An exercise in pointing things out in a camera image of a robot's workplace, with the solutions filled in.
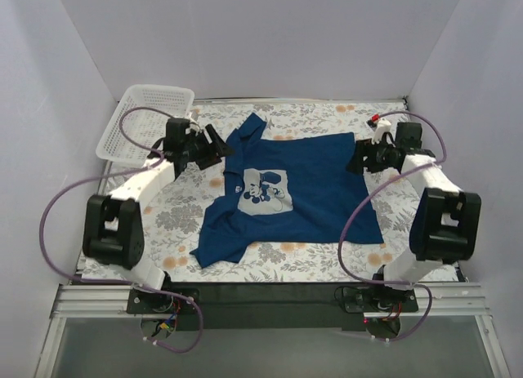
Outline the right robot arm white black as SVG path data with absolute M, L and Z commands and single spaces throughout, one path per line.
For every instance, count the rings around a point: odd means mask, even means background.
M 454 184 L 442 171 L 435 154 L 422 146 L 422 125 L 369 120 L 373 136 L 358 140 L 346 166 L 349 172 L 376 173 L 393 168 L 413 186 L 418 209 L 409 231 L 408 247 L 381 267 L 371 282 L 406 291 L 444 265 L 469 260 L 475 250 L 481 197 Z

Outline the blue t shirt cartoon print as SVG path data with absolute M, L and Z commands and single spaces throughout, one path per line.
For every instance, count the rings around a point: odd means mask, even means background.
M 238 263 L 253 242 L 333 243 L 368 196 L 361 175 L 346 165 L 355 150 L 351 132 L 296 140 L 265 140 L 256 114 L 226 143 L 225 193 L 206 209 L 191 253 L 206 268 Z

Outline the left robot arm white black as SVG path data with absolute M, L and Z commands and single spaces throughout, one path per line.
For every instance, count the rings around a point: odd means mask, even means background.
M 136 173 L 109 194 L 87 201 L 83 254 L 109 265 L 125 280 L 159 290 L 166 274 L 145 257 L 142 210 L 174 182 L 191 162 L 199 169 L 212 167 L 235 153 L 208 124 L 203 130 L 184 118 L 170 118 L 166 132 L 148 149 L 145 170 Z

